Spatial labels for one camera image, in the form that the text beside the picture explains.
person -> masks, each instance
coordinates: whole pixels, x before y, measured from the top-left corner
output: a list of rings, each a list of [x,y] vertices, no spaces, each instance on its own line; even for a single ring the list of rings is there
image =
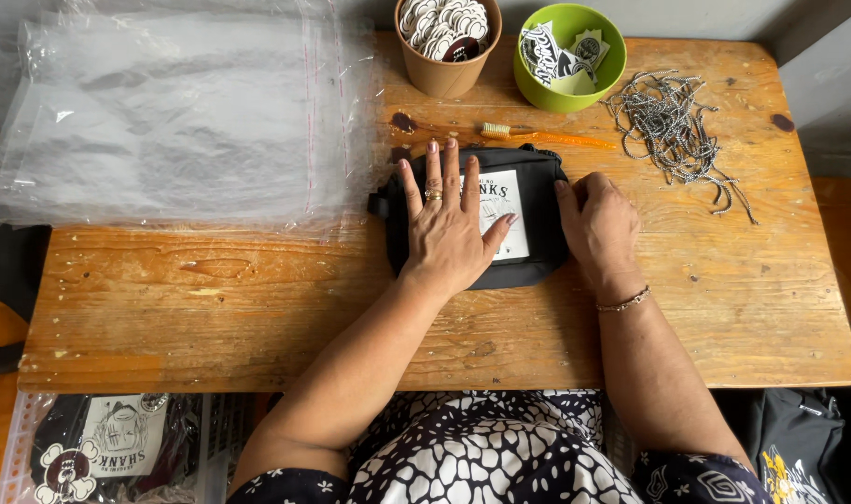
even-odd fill
[[[516,215],[482,236],[478,161],[428,144],[426,201],[401,161],[410,254],[252,433],[229,502],[769,502],[743,448],[650,295],[640,219],[600,173],[556,181],[569,249],[596,292],[606,394],[641,452],[631,479],[602,453],[600,391],[395,393],[442,306],[491,264]]]

bracelet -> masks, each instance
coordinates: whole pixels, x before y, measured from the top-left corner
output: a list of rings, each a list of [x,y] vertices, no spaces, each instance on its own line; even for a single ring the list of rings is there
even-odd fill
[[[644,299],[649,297],[649,294],[652,294],[652,291],[649,289],[649,286],[647,285],[646,289],[641,291],[640,294],[637,294],[636,296],[631,298],[630,301],[626,301],[626,302],[624,302],[620,305],[614,305],[614,306],[603,306],[603,305],[597,303],[597,309],[599,311],[622,311],[623,309],[628,308],[631,305],[640,304],[641,301],[643,301]]]

black pouch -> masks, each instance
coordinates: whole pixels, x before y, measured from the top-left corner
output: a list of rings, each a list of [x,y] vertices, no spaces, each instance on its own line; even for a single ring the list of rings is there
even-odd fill
[[[565,235],[560,224],[554,181],[568,177],[561,168],[562,158],[552,151],[539,151],[526,143],[519,149],[499,147],[460,149],[460,175],[469,156],[478,158],[480,174],[515,170],[521,199],[521,222],[525,226],[529,254],[524,258],[495,260],[469,290],[502,289],[533,285],[544,280],[569,256]],[[444,172],[444,156],[441,156]],[[419,194],[426,200],[426,156],[410,162],[417,179]],[[400,274],[410,255],[407,200],[404,184],[397,172],[377,193],[369,196],[367,210],[385,219],[385,240],[388,260],[394,274]]]

twisted string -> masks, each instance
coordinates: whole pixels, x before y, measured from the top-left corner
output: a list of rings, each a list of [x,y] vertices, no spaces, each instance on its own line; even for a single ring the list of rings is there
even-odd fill
[[[755,220],[753,208],[743,190],[736,185],[739,179],[728,177],[715,166],[721,147],[716,136],[706,133],[702,113],[706,110],[717,112],[718,107],[696,101],[696,93],[705,83],[699,82],[700,77],[666,75],[677,72],[638,72],[617,95],[600,100],[609,107],[615,117],[615,125],[624,133],[621,139],[624,152],[635,160],[650,158],[657,168],[665,172],[669,186],[676,179],[685,184],[695,182],[717,186],[718,195],[713,204],[719,206],[721,198],[726,196],[727,205],[712,211],[713,215],[729,211],[736,193],[749,219],[753,224],[760,224]],[[622,115],[628,117],[630,125],[621,123]],[[634,154],[629,145],[634,142],[643,142],[647,153]]]

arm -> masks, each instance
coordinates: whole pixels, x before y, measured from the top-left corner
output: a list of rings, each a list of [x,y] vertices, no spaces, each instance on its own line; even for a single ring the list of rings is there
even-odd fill
[[[478,231],[478,161],[466,164],[460,198],[457,142],[426,154],[426,186],[443,200],[423,204],[410,165],[400,163],[407,193],[410,256],[395,282],[330,343],[254,430],[239,459],[233,489],[277,468],[325,471],[348,478],[345,449],[391,399],[410,359],[444,304],[491,264],[515,216]]]
[[[597,292],[618,305],[646,287],[634,258],[640,218],[600,173],[557,181],[569,249]],[[752,467],[656,300],[599,314],[609,400],[639,449],[732,456]]]

